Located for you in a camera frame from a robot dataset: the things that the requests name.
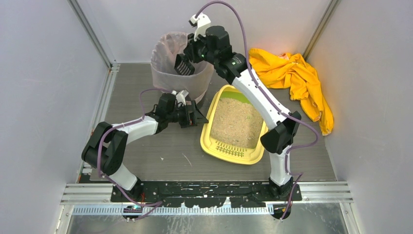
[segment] wall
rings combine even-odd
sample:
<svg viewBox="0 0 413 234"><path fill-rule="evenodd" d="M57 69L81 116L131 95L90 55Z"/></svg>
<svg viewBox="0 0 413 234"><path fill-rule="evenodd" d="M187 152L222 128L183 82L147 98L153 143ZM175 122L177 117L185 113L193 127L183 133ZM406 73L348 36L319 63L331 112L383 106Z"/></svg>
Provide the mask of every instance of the wall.
<svg viewBox="0 0 413 234"><path fill-rule="evenodd" d="M52 233L108 72L65 0L0 1L0 233Z"/></svg>
<svg viewBox="0 0 413 234"><path fill-rule="evenodd" d="M326 138L365 233L411 233L413 2L341 1L310 55L336 126Z"/></svg>
<svg viewBox="0 0 413 234"><path fill-rule="evenodd" d="M149 62L162 35L193 33L188 23L208 0L79 0L105 51L117 62ZM330 0L226 0L243 20L248 46L274 54L303 53ZM212 25L222 25L234 51L243 53L240 26L232 11L212 5Z"/></svg>

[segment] wooden floor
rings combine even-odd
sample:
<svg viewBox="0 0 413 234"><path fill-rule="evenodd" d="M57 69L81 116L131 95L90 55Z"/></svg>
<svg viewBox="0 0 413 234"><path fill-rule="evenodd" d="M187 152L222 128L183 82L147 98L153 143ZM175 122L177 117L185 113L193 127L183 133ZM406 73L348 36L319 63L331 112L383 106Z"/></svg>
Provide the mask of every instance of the wooden floor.
<svg viewBox="0 0 413 234"><path fill-rule="evenodd" d="M206 92L200 108L206 115L215 93L226 84L216 74ZM117 74L111 102L106 115L108 123L122 123L142 116L139 93L152 88L149 64L122 64ZM304 114L298 101L290 101L289 90L271 90L271 93L292 112L301 113L304 121L319 130ZM145 112L149 112L159 100L161 92L147 92L142 97ZM202 127L181 129L179 124L169 124L163 132L130 143L125 151L125 166L141 180L268 180L270 160L265 152L254 165L239 165L222 161L206 154L200 146ZM314 140L314 134L300 126L294 145ZM333 168L324 139L317 145L291 152L292 172L304 172L302 180L335 180ZM98 179L96 171L91 179Z"/></svg>

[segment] trash can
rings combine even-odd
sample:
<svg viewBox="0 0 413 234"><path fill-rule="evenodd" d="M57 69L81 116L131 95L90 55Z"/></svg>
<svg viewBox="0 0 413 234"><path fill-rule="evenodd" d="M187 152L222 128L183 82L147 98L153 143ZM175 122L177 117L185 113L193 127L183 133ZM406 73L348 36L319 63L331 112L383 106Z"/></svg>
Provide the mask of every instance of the trash can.
<svg viewBox="0 0 413 234"><path fill-rule="evenodd" d="M198 103L208 89L214 67L202 61L192 64L195 68L193 75L178 75L174 69L176 55L183 53L187 42L187 33L171 32L161 37L150 60L152 80L155 88L175 91L186 89L190 98Z"/></svg>

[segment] yellow cloth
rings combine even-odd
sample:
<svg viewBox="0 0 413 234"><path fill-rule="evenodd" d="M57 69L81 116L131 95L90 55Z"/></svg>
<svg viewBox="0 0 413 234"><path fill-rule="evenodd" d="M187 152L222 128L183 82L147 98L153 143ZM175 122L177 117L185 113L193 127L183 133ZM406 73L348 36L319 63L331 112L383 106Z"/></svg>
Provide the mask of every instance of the yellow cloth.
<svg viewBox="0 0 413 234"><path fill-rule="evenodd" d="M304 61L301 54L281 56L265 50L249 50L249 62L267 88L290 88L291 100L300 100L304 112L313 121L319 121L321 132L328 135L333 130L333 113L321 92L317 71Z"/></svg>

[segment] slotted scoop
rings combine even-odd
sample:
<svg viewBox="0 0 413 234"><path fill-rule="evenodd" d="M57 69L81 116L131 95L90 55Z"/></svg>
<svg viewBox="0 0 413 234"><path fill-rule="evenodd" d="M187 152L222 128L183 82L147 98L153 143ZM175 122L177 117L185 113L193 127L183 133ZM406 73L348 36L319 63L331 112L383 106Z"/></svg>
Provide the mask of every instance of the slotted scoop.
<svg viewBox="0 0 413 234"><path fill-rule="evenodd" d="M194 66L184 54L177 54L175 60L175 71L181 76L190 76L195 72Z"/></svg>

